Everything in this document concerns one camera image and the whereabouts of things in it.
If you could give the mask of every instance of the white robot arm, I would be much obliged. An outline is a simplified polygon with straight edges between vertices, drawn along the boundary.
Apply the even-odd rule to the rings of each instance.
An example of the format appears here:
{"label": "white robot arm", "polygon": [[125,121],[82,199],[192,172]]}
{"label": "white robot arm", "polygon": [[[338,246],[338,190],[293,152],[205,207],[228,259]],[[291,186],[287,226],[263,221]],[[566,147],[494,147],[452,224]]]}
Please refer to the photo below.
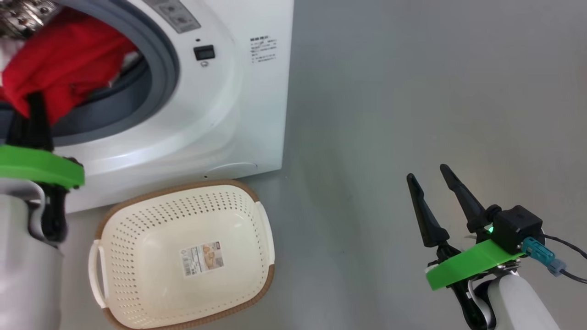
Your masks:
{"label": "white robot arm", "polygon": [[58,330],[63,255],[29,231],[35,218],[40,224],[42,208],[31,211],[22,194],[34,193],[36,184],[2,179],[1,186],[0,329]]}
{"label": "white robot arm", "polygon": [[496,330],[559,330],[540,297],[525,279],[508,274],[489,285]]}

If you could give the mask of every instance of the black cable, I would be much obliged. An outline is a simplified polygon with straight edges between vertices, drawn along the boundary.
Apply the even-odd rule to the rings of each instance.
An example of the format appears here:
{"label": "black cable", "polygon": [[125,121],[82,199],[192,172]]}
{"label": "black cable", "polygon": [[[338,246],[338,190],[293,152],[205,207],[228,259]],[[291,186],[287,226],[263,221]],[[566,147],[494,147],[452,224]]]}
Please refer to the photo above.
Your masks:
{"label": "black cable", "polygon": [[[578,253],[580,253],[585,259],[587,259],[587,253],[585,251],[583,251],[582,249],[580,249],[579,247],[577,247],[577,246],[575,246],[575,245],[573,245],[573,244],[571,244],[571,243],[569,243],[569,242],[567,242],[565,240],[562,240],[562,239],[560,239],[558,237],[546,235],[546,234],[544,234],[544,232],[542,233],[542,236],[544,238],[548,238],[549,240],[553,240],[553,241],[557,241],[557,242],[559,242],[561,244],[565,244],[569,248],[571,248],[571,249],[577,251]],[[561,274],[564,275],[564,276],[566,276],[566,277],[568,277],[568,278],[570,278],[570,279],[572,279],[572,280],[574,280],[574,281],[577,281],[579,283],[587,284],[587,278],[582,278],[582,277],[575,276],[575,275],[571,274],[570,272],[568,272],[566,270],[561,270]]]}
{"label": "black cable", "polygon": [[574,276],[573,274],[571,274],[570,272],[568,272],[566,270],[561,270],[561,274],[572,279],[572,280],[575,280],[579,283],[587,284],[587,278],[581,278],[578,276]]}
{"label": "black cable", "polygon": [[587,252],[583,251],[583,250],[582,250],[582,249],[580,249],[579,247],[577,247],[577,246],[575,246],[575,245],[573,245],[573,244],[571,244],[571,243],[569,243],[569,242],[567,242],[567,241],[565,241],[565,240],[562,240],[562,239],[560,239],[560,238],[558,238],[558,237],[549,236],[549,235],[545,235],[545,234],[542,234],[542,236],[543,236],[544,238],[548,238],[549,240],[553,240],[553,241],[557,241],[557,242],[559,242],[559,243],[565,244],[565,245],[566,245],[566,246],[568,246],[569,248],[571,248],[571,249],[573,249],[573,250],[577,251],[578,253],[580,253],[580,254],[581,254],[581,255],[582,255],[582,256],[583,256],[585,259],[587,259]]}

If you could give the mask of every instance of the red cloth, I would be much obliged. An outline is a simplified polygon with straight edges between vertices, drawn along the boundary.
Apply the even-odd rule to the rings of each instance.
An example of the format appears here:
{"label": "red cloth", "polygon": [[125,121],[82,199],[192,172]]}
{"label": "red cloth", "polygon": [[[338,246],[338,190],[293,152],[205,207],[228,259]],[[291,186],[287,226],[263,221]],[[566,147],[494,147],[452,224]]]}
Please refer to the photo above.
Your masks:
{"label": "red cloth", "polygon": [[66,8],[27,41],[2,73],[4,98],[25,117],[26,95],[42,91],[54,124],[120,72],[136,47],[108,24]]}

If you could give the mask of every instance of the small button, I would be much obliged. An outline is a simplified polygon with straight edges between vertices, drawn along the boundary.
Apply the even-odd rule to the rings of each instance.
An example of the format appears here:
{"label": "small button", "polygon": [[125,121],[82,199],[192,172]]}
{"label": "small button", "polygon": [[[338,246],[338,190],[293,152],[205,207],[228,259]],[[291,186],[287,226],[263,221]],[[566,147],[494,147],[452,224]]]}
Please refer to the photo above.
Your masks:
{"label": "small button", "polygon": [[191,23],[191,21],[192,21],[191,18],[189,18],[185,15],[172,16],[172,17],[170,17],[170,19],[176,25],[187,24],[187,23]]}
{"label": "small button", "polygon": [[213,59],[216,57],[214,53],[214,46],[202,46],[194,48],[195,59],[196,60],[204,60],[204,59]]}
{"label": "small button", "polygon": [[161,11],[165,15],[171,15],[171,14],[176,13],[179,8],[177,8],[177,6],[175,6],[173,4],[170,4],[170,5],[162,5],[162,6],[159,6],[159,9],[161,9]]}

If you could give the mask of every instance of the basket handle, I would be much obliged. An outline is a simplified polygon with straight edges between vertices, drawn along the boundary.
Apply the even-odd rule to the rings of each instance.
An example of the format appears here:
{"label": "basket handle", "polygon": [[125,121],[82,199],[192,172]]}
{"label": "basket handle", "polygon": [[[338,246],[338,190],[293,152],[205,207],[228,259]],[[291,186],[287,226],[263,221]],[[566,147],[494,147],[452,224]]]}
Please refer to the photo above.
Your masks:
{"label": "basket handle", "polygon": [[269,246],[269,264],[272,265],[275,263],[275,244],[273,243],[273,232],[271,231],[271,225],[269,224],[269,218],[267,217],[265,207],[263,204],[261,204],[260,201],[256,202],[255,204],[257,205],[257,210],[259,210],[263,227],[265,227],[265,236],[267,239],[267,245]]}
{"label": "basket handle", "polygon": [[96,262],[98,258],[98,251],[100,251],[100,263],[102,264],[102,282],[104,285],[104,290],[107,292],[107,285],[106,285],[106,265],[104,264],[104,252],[103,249],[99,246],[100,240],[94,240],[92,247],[90,248],[90,257],[87,261],[87,273],[90,277],[90,287],[92,288],[92,294],[94,294],[94,299],[100,305],[100,308],[106,308],[106,299],[104,298],[104,294],[100,289],[100,285],[98,284],[98,272],[96,269]]}

